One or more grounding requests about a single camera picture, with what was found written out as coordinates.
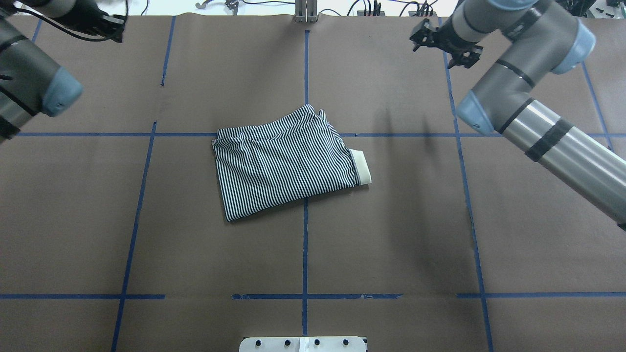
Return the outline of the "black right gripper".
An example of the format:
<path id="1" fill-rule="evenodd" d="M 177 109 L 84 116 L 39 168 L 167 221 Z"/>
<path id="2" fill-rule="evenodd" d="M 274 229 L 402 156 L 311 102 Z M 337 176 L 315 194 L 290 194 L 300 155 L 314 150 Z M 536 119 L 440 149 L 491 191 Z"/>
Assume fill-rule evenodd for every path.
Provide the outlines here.
<path id="1" fill-rule="evenodd" d="M 451 54 L 448 69 L 456 66 L 469 69 L 479 62 L 484 49 L 483 46 L 472 46 L 472 42 L 461 38 L 456 33 L 451 22 L 446 22 L 442 26 L 436 27 L 432 32 L 431 38 L 432 47 Z"/>

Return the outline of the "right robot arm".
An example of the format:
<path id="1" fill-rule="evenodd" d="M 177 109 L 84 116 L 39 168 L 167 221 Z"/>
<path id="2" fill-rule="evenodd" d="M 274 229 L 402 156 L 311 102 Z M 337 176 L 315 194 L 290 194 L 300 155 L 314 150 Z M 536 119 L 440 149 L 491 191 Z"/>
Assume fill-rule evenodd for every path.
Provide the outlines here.
<path id="1" fill-rule="evenodd" d="M 469 67 L 492 34 L 508 46 L 457 102 L 456 117 L 505 138 L 624 229 L 624 159 L 535 95 L 588 57 L 592 31 L 554 0 L 463 0 L 430 38 L 451 66 Z"/>

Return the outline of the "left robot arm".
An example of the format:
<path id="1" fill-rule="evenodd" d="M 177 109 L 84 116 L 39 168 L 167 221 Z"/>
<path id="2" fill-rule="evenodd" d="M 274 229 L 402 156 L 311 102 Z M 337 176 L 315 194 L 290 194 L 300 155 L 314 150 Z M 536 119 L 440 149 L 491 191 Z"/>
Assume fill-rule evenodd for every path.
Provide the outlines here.
<path id="1" fill-rule="evenodd" d="M 1 2 L 0 138 L 20 133 L 39 113 L 55 117 L 69 109 L 83 93 L 83 85 L 49 57 L 7 18 L 17 13 L 12 2 Z"/>

